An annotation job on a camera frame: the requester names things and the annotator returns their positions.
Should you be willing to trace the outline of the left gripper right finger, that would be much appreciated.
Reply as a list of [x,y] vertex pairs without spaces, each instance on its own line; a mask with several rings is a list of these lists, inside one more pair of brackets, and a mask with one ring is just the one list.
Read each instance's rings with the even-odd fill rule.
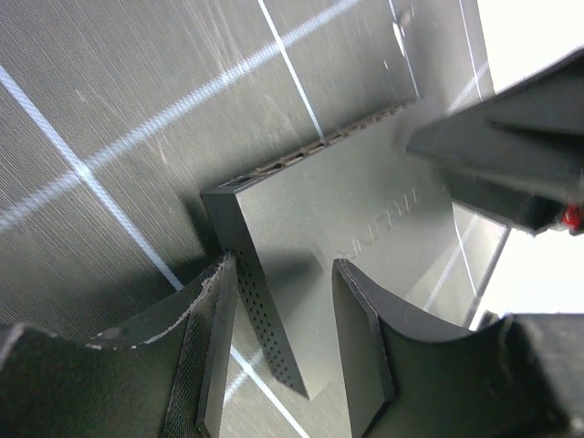
[[472,331],[332,266],[355,437],[580,437],[583,317],[510,314]]

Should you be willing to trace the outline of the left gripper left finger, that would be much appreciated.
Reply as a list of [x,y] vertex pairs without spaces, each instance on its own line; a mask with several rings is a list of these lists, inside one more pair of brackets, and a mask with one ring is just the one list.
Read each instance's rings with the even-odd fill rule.
[[4,437],[215,437],[237,294],[223,255],[183,290],[92,339],[1,327]]

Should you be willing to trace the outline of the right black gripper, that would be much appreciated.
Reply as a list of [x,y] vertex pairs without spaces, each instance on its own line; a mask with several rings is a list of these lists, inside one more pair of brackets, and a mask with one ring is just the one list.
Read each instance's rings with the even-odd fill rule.
[[419,128],[407,151],[442,167],[464,207],[532,235],[582,235],[583,50]]

